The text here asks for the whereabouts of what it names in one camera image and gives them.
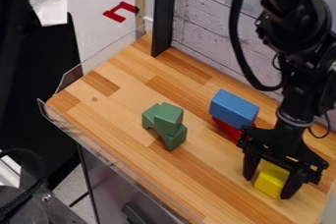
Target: wood grain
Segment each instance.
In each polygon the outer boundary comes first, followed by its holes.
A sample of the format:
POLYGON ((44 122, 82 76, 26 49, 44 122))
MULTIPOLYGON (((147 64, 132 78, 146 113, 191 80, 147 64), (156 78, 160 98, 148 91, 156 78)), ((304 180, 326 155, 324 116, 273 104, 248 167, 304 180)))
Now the wood grain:
POLYGON ((256 123, 271 128, 278 103, 178 49, 152 58, 149 47, 149 36, 141 38, 47 104, 80 130, 79 142, 95 145, 191 223, 315 223, 336 178, 336 135, 323 141, 305 135, 330 163, 320 185, 304 185, 290 200, 270 198, 244 179, 243 154, 211 121, 208 107, 224 88, 260 106, 256 123), (162 102, 185 109, 187 141, 173 152, 141 127, 141 113, 162 102))

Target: robotic arm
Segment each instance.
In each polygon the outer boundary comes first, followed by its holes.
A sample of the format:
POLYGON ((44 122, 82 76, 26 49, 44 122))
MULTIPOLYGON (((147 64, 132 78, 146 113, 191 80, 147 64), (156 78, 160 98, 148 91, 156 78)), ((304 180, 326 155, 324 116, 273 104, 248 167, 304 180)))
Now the robotic arm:
POLYGON ((284 99, 276 111, 272 130, 245 128, 238 146, 243 149, 244 176, 252 179, 261 158, 288 171, 281 198, 290 198, 303 185, 320 181, 328 163, 303 140, 315 116, 325 115, 336 101, 336 35, 332 17, 322 0, 262 0, 256 32, 276 52, 282 80, 277 86, 262 84, 252 72, 238 37, 244 0, 233 0, 230 37, 240 67, 253 87, 262 91, 283 88, 284 99))

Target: wooden wall panel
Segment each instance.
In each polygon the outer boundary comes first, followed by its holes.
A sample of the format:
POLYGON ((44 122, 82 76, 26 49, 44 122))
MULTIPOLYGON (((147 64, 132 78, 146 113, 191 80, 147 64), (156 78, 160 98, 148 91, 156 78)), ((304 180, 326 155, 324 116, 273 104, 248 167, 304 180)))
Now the wooden wall panel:
MULTIPOLYGON (((335 17, 336 0, 324 0, 335 17)), ((235 79, 247 83, 238 66, 229 39, 232 0, 176 0, 173 45, 235 79)), ((239 33, 252 69, 265 84, 278 84, 280 76, 271 66, 274 52, 255 33, 254 21, 261 12, 260 0, 245 0, 239 33)), ((281 90, 267 94, 277 100, 281 90)), ((330 113, 336 123, 336 112, 330 113)))

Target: yellow block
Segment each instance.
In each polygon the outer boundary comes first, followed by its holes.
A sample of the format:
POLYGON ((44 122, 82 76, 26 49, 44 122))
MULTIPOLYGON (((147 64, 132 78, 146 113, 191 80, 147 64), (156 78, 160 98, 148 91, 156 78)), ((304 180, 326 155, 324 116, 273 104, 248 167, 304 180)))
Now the yellow block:
POLYGON ((278 198, 289 175, 289 171, 270 162, 265 162, 254 183, 254 187, 271 197, 278 198))

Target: wooden block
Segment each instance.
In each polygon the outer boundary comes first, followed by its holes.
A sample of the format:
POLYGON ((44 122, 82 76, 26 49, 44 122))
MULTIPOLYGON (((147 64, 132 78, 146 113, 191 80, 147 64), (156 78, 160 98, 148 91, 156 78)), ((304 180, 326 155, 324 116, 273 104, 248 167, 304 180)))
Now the wooden block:
POLYGON ((183 109, 169 103, 162 103, 154 116, 155 129, 163 134, 175 136, 181 127, 183 109))
POLYGON ((218 90, 210 105, 211 116, 236 129, 251 126, 258 111, 258 106, 224 89, 218 90))
POLYGON ((188 131, 187 127, 185 127, 184 125, 180 125, 177 133, 174 136, 160 132, 158 133, 161 135, 164 141, 164 145, 167 147, 167 149, 174 150, 178 146, 180 146, 184 141, 186 141, 187 131, 188 131))
POLYGON ((238 140, 242 137, 241 130, 234 128, 233 126, 230 126, 229 124, 219 120, 218 118, 212 117, 212 119, 218 125, 220 130, 222 130, 233 143, 235 144, 238 143, 238 140))
POLYGON ((156 130, 155 124, 154 124, 154 117, 160 108, 160 104, 155 104, 154 106, 147 109, 145 112, 142 113, 142 126, 148 130, 149 128, 152 128, 156 130))
POLYGON ((289 171, 266 162, 254 183, 254 187, 271 197, 278 198, 289 175, 289 171))

